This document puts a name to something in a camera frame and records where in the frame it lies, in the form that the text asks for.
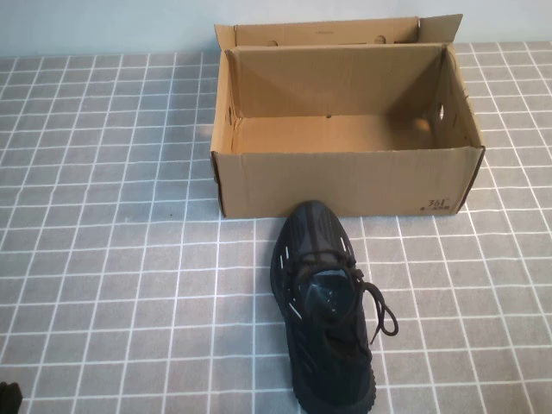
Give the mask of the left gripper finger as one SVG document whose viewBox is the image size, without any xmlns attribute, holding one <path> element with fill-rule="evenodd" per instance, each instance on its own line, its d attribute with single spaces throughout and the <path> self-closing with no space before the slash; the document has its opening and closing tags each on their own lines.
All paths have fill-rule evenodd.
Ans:
<svg viewBox="0 0 552 414">
<path fill-rule="evenodd" d="M 0 383 L 0 414 L 17 414 L 22 404 L 22 391 L 16 383 Z"/>
</svg>

